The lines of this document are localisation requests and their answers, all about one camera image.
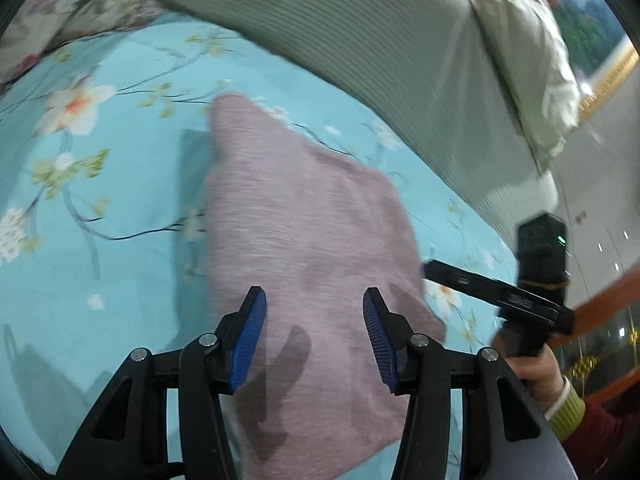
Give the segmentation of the red sleeve green cuff forearm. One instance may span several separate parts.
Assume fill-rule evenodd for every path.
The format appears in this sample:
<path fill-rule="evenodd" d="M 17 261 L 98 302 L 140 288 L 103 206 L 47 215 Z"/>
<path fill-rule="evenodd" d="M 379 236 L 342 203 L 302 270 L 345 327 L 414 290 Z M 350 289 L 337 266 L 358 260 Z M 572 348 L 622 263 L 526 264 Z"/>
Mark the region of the red sleeve green cuff forearm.
<path fill-rule="evenodd" d="M 544 416 L 578 479 L 612 479 L 638 465 L 638 413 L 616 417 L 578 396 L 563 377 L 560 395 Z"/>

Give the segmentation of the person's right hand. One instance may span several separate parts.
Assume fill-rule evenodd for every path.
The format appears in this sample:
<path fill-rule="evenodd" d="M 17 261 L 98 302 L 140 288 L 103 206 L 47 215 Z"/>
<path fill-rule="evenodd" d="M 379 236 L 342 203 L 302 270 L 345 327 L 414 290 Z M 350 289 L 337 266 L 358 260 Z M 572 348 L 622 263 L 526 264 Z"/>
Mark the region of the person's right hand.
<path fill-rule="evenodd" d="M 550 419 L 570 393 L 570 383 L 560 371 L 552 350 L 545 344 L 538 356 L 508 356 L 508 340 L 502 330 L 491 341 L 513 373 L 527 382 L 535 404 Z"/>

